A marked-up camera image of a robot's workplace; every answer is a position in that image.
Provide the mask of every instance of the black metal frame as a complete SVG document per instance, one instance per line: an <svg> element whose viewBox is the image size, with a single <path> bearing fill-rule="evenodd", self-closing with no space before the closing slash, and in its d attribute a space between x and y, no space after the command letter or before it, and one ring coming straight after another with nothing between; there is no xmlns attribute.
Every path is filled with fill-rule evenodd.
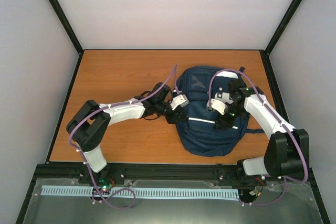
<svg viewBox="0 0 336 224"><path fill-rule="evenodd" d="M17 223L22 223L26 210L29 205L30 198L33 193L33 189L38 178L81 178L79 175L83 173L86 169L83 163L71 163L71 162L50 162L49 158L51 155L51 150L54 146L56 136L63 118L66 105L68 103L73 83L76 79L76 75L80 66L81 59L83 57L83 48L80 45L68 19L66 18L59 2L57 0L49 0L55 13L57 14L59 20L61 21L64 29L66 30L70 40L72 41L74 47L78 51L79 57L71 78L70 86L66 95L65 102L62 107L62 111L56 126L54 137L52 138L52 143L47 155L46 163L37 165L34 176L30 183L26 198L22 205L20 214L17 219ZM286 11L283 19L281 20L278 28L276 29L272 39L270 40L267 48L265 50L260 50L260 55L262 62L264 64L265 73L267 80L272 92L272 96L275 102L275 106L279 114L286 120L288 116L284 103L281 98L279 87L273 72L273 68L269 59L269 55L273 50L275 44L279 40L284 29L288 25L292 16L294 15L296 9L302 0L293 0L288 10ZM118 178L118 182L122 183L124 179L176 179L176 180L205 180L213 181L220 185L230 185L235 188L241 188L241 185L237 184L236 181L232 180L230 174L233 173L235 166L233 165L154 165L154 164L109 164L113 171L115 178ZM330 223L327 212L325 210L314 174L311 169L309 169L309 178L312 186L312 191L314 193L317 205L319 207L321 217L324 223Z"/></svg>

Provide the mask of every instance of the white wall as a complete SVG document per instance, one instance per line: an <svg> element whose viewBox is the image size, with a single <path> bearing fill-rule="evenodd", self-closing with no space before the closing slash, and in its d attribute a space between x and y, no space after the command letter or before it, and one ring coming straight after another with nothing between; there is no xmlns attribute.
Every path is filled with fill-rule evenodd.
<svg viewBox="0 0 336 224"><path fill-rule="evenodd" d="M59 0L84 48L264 49L292 0Z"/></svg>
<svg viewBox="0 0 336 224"><path fill-rule="evenodd" d="M336 0L303 0L270 58L291 123L310 135L310 164L336 223Z"/></svg>
<svg viewBox="0 0 336 224"><path fill-rule="evenodd" d="M47 0L0 0L0 222L43 163L77 53Z"/></svg>

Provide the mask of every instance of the backpack logo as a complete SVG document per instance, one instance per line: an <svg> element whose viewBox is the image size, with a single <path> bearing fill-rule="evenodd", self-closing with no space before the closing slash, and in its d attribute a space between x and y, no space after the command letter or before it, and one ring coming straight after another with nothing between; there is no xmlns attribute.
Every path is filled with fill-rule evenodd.
<svg viewBox="0 0 336 224"><path fill-rule="evenodd" d="M203 83L201 83L201 82L196 78L196 76L194 76L193 74L191 75L191 80L193 81L193 83L191 84L191 87L192 87L192 88L200 87L200 88L206 89L206 87L203 85Z"/></svg>

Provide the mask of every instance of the black cable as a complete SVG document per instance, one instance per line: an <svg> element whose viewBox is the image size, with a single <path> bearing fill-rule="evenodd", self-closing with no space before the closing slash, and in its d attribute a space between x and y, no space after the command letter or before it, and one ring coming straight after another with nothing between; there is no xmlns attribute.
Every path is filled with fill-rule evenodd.
<svg viewBox="0 0 336 224"><path fill-rule="evenodd" d="M142 94L141 94L140 96L143 97L145 94L149 94L149 93L150 93L150 91L146 90L146 91L143 91Z"/></svg>
<svg viewBox="0 0 336 224"><path fill-rule="evenodd" d="M264 182L261 179L259 179L258 177L255 177L255 180L258 181L258 184L261 186L261 190L256 192L255 198L250 202L251 204L257 200L257 198L260 196L264 188Z"/></svg>
<svg viewBox="0 0 336 224"><path fill-rule="evenodd" d="M144 119L147 120L147 121L153 121L153 120L158 119L159 117L160 117L160 115L158 115L158 116L155 117L155 118L144 118Z"/></svg>
<svg viewBox="0 0 336 224"><path fill-rule="evenodd" d="M170 93L170 95L172 96L172 99L171 99L171 100L168 100L168 103L169 103L169 104L171 104L171 103L172 103L172 101L173 101L173 91L172 91L172 90L170 90L170 91L169 91L169 93Z"/></svg>

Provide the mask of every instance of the metal floor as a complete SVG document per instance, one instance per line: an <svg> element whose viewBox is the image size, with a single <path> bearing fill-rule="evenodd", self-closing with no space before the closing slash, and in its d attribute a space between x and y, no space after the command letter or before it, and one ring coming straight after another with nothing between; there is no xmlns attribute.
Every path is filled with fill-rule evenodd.
<svg viewBox="0 0 336 224"><path fill-rule="evenodd" d="M24 223L323 223L309 185L288 184L282 200L265 207L242 207L236 201L218 199L138 199L131 209L114 210L98 202L93 205L89 197L40 196L42 184L53 183L37 183ZM268 183L256 203L275 199L281 190L282 185ZM111 202L122 207L131 201L116 198Z"/></svg>

